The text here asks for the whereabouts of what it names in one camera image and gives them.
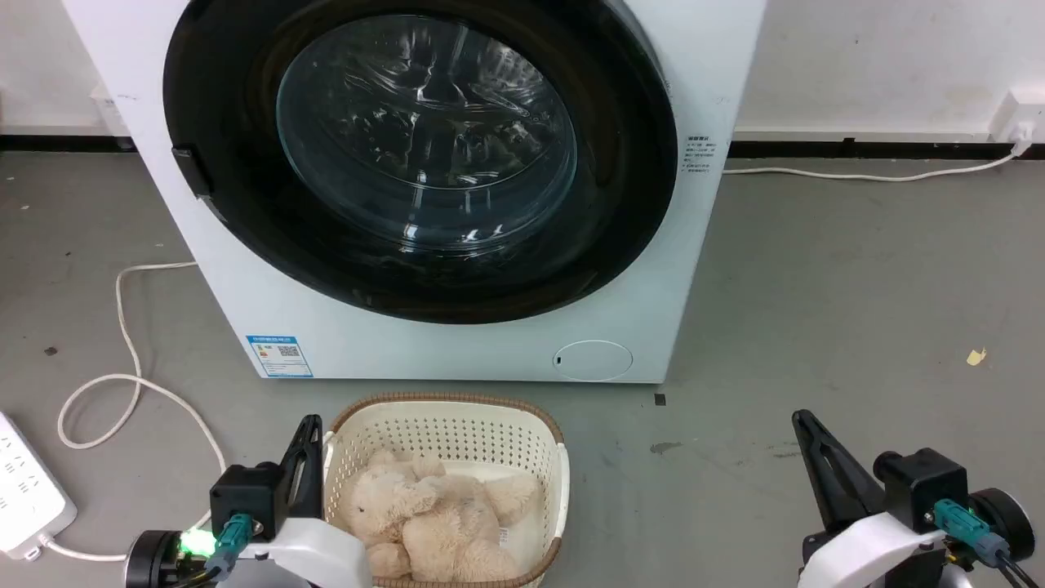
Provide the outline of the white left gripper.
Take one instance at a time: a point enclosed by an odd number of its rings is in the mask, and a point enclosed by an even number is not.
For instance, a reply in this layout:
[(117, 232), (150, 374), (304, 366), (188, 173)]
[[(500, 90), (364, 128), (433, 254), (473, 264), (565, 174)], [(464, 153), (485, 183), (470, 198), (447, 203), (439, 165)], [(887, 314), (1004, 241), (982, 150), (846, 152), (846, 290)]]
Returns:
[(247, 545), (235, 566), (236, 587), (374, 586), (362, 541), (321, 520), (323, 433), (322, 418), (309, 414), (291, 437), (276, 494), (291, 519), (272, 541)]

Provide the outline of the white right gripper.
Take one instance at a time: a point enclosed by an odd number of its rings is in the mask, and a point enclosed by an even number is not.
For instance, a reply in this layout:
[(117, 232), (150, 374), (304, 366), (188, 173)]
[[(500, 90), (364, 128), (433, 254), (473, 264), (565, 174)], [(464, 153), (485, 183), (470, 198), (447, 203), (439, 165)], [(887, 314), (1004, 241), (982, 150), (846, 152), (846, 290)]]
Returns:
[(800, 587), (870, 586), (923, 547), (940, 550), (943, 531), (918, 533), (882, 513), (881, 485), (814, 413), (794, 411), (792, 424), (825, 532), (840, 532), (811, 555)]

